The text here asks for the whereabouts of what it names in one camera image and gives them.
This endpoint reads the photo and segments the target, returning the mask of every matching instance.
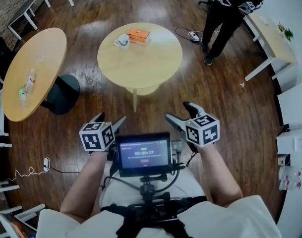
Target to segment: plastic bottle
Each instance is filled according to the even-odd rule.
[[[30,74],[26,78],[25,93],[31,94],[34,90],[35,70],[31,69]]]
[[[302,182],[300,180],[290,181],[290,180],[282,180],[280,181],[279,190],[293,190],[300,189]]]
[[[279,180],[300,180],[302,175],[302,168],[293,166],[283,166],[279,170]]]
[[[20,85],[20,90],[18,92],[18,95],[20,97],[20,101],[21,101],[21,106],[23,108],[26,107],[26,94],[25,94],[25,91],[23,89],[23,86]]]

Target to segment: orange box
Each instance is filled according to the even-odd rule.
[[[131,42],[135,42],[142,45],[147,45],[150,40],[150,33],[136,28],[131,28],[127,33]]]

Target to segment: round wooden table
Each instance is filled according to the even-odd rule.
[[[150,32],[149,43],[144,46],[131,42],[127,50],[115,46],[115,39],[132,27]],[[102,73],[111,82],[133,93],[134,112],[137,95],[154,92],[174,75],[181,59],[181,45],[175,35],[162,26],[150,23],[133,23],[114,30],[103,40],[97,55]]]
[[[71,75],[58,77],[66,50],[67,38],[59,28],[41,31],[23,45],[3,84],[2,105],[9,120],[22,121],[40,105],[58,115],[67,113],[75,105],[80,90],[77,79]],[[25,84],[31,69],[35,70],[34,90],[23,107],[19,88]]]

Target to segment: person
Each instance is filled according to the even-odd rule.
[[[204,60],[206,65],[213,63],[213,59],[220,55],[235,30],[243,23],[245,14],[238,9],[238,6],[247,1],[253,2],[255,6],[263,2],[263,0],[229,0],[231,6],[224,6],[218,1],[214,1],[211,5],[200,43],[200,47],[205,53],[208,51],[208,44],[215,29],[221,24],[222,26],[209,54]]]
[[[243,198],[242,191],[214,145],[199,149],[213,203],[203,201],[178,214],[187,237],[262,237],[279,238],[280,232],[260,196]],[[123,216],[102,210],[91,216],[107,153],[94,152],[62,202],[60,212],[44,209],[40,213],[36,238],[117,237]],[[138,178],[127,182],[141,186]],[[165,182],[154,182],[156,189]],[[167,190],[172,199],[203,196],[204,192],[188,168],[181,170],[177,181]],[[110,180],[100,198],[100,208],[111,204],[126,207],[141,203],[141,196],[131,187]],[[137,238],[172,237],[161,228],[142,228]]]

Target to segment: potted plant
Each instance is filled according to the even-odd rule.
[[[288,39],[289,41],[291,41],[291,39],[294,39],[294,34],[290,29],[286,29],[281,23],[279,23],[278,27],[280,31],[285,35],[286,39]]]

